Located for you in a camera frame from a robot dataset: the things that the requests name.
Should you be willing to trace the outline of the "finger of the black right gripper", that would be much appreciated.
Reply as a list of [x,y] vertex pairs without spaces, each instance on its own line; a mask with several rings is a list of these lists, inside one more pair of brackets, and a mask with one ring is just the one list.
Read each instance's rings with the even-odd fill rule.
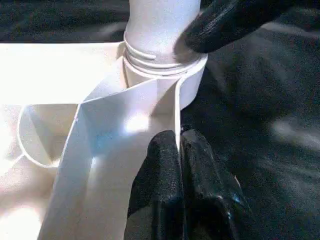
[[254,32],[288,10],[286,0],[214,0],[185,30],[185,45],[211,53]]

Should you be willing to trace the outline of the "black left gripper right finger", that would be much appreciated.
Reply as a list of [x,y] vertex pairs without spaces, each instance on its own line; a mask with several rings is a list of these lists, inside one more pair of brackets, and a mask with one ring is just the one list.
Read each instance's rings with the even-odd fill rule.
[[180,137],[187,233],[191,240],[251,240],[253,215],[237,179],[197,130]]

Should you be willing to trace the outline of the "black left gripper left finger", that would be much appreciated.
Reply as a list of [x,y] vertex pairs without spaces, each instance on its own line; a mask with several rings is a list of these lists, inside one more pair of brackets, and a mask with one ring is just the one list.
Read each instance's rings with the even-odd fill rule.
[[125,240],[182,240],[185,204],[180,155],[172,130],[156,134],[133,180]]

